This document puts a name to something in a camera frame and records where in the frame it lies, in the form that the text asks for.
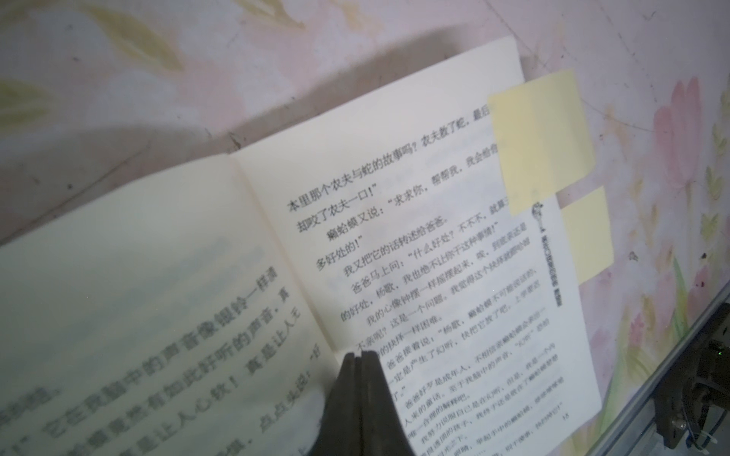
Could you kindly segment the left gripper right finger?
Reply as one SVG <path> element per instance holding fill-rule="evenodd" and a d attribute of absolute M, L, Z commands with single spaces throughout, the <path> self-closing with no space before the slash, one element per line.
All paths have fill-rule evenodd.
<path fill-rule="evenodd" d="M 361 454 L 414 456 L 375 351 L 360 357 Z"/>

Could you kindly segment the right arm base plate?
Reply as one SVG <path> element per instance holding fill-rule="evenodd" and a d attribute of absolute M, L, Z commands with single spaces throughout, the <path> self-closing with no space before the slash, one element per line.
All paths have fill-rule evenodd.
<path fill-rule="evenodd" d="M 653 395 L 663 445 L 709 454 L 729 420 L 729 304 L 724 302 L 662 378 Z"/>

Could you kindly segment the pale yellow sticky note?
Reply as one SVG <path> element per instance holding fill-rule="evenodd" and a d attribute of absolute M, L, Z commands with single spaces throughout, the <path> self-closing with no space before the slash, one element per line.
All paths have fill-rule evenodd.
<path fill-rule="evenodd" d="M 513 216 L 593 171 L 595 152 L 573 70 L 494 94 L 488 106 Z"/>
<path fill-rule="evenodd" d="M 561 210 L 579 284 L 612 266 L 614 251 L 604 187 Z"/>

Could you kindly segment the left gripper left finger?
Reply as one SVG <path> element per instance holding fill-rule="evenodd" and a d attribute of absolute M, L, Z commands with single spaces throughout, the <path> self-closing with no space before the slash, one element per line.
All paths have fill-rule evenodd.
<path fill-rule="evenodd" d="M 361 358 L 344 356 L 340 373 L 326 401 L 321 429 L 309 455 L 361 454 Z"/>

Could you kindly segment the yellow children's book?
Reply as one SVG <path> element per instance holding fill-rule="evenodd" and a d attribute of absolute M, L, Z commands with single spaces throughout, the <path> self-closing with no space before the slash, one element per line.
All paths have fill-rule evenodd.
<path fill-rule="evenodd" d="M 602 407 L 505 37 L 1 250 L 5 455 L 298 455 L 347 353 L 418 455 L 543 455 Z"/>

